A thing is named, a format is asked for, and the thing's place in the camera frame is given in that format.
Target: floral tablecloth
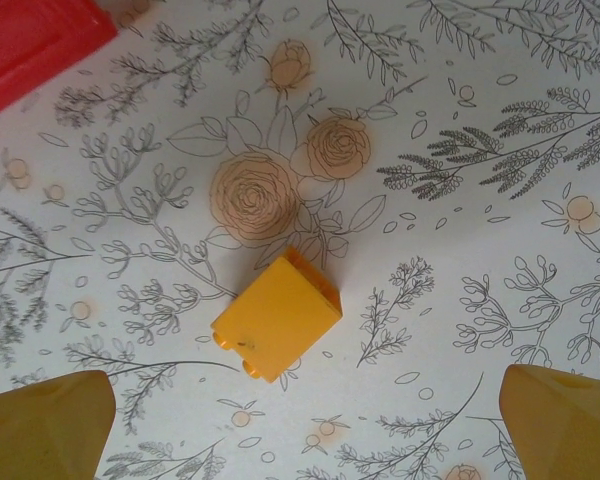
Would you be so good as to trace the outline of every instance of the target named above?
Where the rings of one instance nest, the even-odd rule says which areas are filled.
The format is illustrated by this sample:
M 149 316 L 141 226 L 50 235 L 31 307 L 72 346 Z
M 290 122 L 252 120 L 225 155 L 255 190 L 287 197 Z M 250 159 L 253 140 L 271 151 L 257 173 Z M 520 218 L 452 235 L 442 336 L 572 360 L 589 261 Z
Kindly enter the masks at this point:
M 524 478 L 511 363 L 600 378 L 600 0 L 107 2 L 0 114 L 0 391 L 105 370 L 101 480 Z M 211 322 L 288 245 L 344 318 Z

